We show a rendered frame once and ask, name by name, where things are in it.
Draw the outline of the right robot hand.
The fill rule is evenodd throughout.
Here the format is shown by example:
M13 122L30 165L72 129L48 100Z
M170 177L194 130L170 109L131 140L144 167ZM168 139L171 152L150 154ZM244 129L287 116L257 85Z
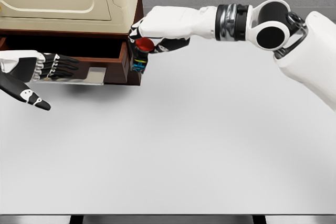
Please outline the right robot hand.
M186 47L199 11L188 7L156 6L129 31L134 53L151 54Z

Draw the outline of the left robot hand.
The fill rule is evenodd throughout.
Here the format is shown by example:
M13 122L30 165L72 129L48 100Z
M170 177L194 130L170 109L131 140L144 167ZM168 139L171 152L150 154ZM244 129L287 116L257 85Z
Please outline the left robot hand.
M0 51L0 90L14 99L49 111L49 103L27 86L44 78L61 79L73 76L79 60L36 50Z

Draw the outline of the red button switch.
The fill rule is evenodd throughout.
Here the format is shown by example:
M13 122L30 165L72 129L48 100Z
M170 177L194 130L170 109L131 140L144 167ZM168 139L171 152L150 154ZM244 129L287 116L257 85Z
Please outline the red button switch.
M130 39L131 70L144 73L148 64L148 54L153 51L154 43L148 38Z

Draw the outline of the brown cabinet drawer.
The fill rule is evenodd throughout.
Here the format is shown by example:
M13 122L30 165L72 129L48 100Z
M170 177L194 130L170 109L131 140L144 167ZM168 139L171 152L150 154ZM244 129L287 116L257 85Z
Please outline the brown cabinet drawer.
M139 86L141 75L130 70L128 46L123 39L0 35L0 50L37 50L79 60L73 79L85 79L90 67L106 68L105 84Z

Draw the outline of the cream and brown cabinet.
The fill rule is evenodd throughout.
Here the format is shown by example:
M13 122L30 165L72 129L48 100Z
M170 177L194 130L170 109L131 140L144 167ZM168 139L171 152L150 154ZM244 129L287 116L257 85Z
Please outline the cream and brown cabinet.
M0 0L0 35L123 39L142 0Z

